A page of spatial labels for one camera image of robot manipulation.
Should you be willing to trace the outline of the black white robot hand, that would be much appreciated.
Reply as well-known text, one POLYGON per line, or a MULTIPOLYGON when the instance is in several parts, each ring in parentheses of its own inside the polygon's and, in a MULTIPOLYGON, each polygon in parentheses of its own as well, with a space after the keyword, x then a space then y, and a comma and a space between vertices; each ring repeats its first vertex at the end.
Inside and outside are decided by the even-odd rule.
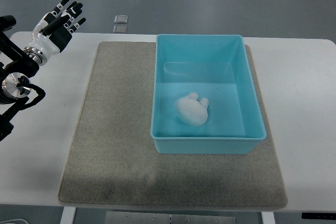
POLYGON ((32 32, 32 41, 24 52, 39 66, 50 57, 61 53, 72 40, 72 35, 86 21, 81 17, 83 4, 62 0, 46 13, 32 32))

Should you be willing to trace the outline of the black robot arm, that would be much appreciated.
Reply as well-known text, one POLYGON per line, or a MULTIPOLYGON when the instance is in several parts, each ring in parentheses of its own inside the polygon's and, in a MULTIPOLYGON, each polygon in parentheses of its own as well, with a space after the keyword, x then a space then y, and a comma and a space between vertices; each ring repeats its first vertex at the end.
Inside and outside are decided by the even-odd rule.
POLYGON ((12 15, 1 17, 1 52, 11 60, 8 65, 1 63, 1 104, 11 105, 1 114, 1 140, 11 134, 13 117, 19 111, 35 106, 46 95, 29 80, 39 70, 36 58, 30 57, 4 34, 15 25, 16 19, 12 15))

